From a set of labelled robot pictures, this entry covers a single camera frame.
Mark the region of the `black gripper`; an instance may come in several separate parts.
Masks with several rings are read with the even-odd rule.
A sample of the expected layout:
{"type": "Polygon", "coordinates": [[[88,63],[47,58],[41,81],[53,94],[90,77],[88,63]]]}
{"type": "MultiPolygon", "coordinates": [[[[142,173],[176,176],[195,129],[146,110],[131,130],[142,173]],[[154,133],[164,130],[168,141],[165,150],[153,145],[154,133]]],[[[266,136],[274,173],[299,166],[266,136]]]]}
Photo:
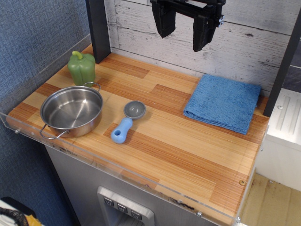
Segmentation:
{"type": "Polygon", "coordinates": [[[224,23],[222,7],[226,1],[198,0],[197,3],[203,3],[203,6],[188,3],[186,0],[152,0],[153,17],[159,35],[165,38],[175,30],[177,13],[193,18],[193,50],[201,51],[212,41],[215,28],[224,23]]]}

